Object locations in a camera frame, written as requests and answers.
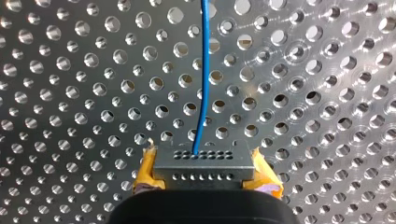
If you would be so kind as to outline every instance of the silver perforated background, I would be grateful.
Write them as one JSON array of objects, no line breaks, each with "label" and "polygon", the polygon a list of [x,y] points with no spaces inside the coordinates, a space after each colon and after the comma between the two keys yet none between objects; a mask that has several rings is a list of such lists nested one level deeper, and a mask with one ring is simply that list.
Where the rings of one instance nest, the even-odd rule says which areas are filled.
[{"label": "silver perforated background", "polygon": [[[203,144],[260,146],[302,223],[396,222],[396,4],[210,10]],[[148,138],[193,140],[200,1],[3,0],[0,24],[0,223],[105,223]]]}]

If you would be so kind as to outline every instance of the gray connector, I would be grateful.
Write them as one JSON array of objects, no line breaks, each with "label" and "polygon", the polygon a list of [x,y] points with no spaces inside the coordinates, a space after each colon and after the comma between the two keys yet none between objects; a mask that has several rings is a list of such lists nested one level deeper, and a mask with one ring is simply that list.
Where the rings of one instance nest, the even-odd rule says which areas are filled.
[{"label": "gray connector", "polygon": [[253,179],[254,165],[245,144],[234,147],[204,147],[198,155],[191,146],[159,146],[153,176],[167,189],[241,189]]}]

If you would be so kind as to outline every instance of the yellow tape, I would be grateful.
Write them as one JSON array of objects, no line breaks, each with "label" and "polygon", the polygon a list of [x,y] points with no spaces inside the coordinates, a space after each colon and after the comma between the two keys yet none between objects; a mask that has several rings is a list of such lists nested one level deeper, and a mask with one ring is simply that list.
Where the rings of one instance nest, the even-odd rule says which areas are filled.
[{"label": "yellow tape", "polygon": [[152,176],[156,154],[157,149],[154,145],[151,145],[150,148],[143,149],[143,161],[139,173],[137,174],[136,181],[134,182],[134,188],[137,184],[148,184],[152,187],[165,189],[165,182],[163,182],[163,180],[155,180]]},{"label": "yellow tape", "polygon": [[252,159],[256,169],[254,172],[254,179],[244,181],[243,189],[256,189],[264,185],[277,185],[280,187],[280,190],[272,191],[272,195],[280,199],[283,193],[282,182],[277,178],[276,174],[265,161],[258,148],[253,150]]}]

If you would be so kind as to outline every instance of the blue wire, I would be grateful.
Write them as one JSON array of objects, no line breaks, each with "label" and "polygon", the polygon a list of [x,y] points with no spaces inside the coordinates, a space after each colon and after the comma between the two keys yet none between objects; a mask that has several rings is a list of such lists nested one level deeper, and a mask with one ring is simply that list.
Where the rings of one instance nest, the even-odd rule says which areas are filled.
[{"label": "blue wire", "polygon": [[208,0],[201,0],[202,9],[202,101],[198,119],[197,131],[192,145],[192,154],[197,155],[204,132],[204,122],[206,118],[207,101],[209,99],[209,7]]}]

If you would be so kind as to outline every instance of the perforated stainless steel panel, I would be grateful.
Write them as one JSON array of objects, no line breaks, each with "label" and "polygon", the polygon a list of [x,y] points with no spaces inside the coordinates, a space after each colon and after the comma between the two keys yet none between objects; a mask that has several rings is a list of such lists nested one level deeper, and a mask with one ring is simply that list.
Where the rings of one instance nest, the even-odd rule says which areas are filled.
[{"label": "perforated stainless steel panel", "polygon": [[[394,2],[210,6],[203,143],[261,146],[303,223],[396,222]],[[3,0],[0,16],[0,222],[105,223],[149,137],[193,139],[200,1]]]}]

